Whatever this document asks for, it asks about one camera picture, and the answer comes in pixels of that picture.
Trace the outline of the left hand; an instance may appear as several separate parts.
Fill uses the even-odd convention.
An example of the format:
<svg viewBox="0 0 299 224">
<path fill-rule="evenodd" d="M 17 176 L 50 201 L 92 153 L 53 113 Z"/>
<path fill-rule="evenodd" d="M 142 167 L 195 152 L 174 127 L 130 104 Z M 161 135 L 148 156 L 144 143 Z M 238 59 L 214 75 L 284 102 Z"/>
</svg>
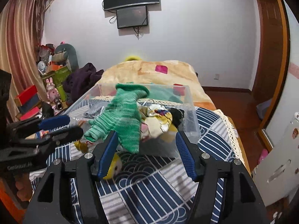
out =
<svg viewBox="0 0 299 224">
<path fill-rule="evenodd" d="M 21 201 L 30 201 L 33 195 L 33 189 L 29 179 L 29 173 L 14 176 L 17 196 Z"/>
</svg>

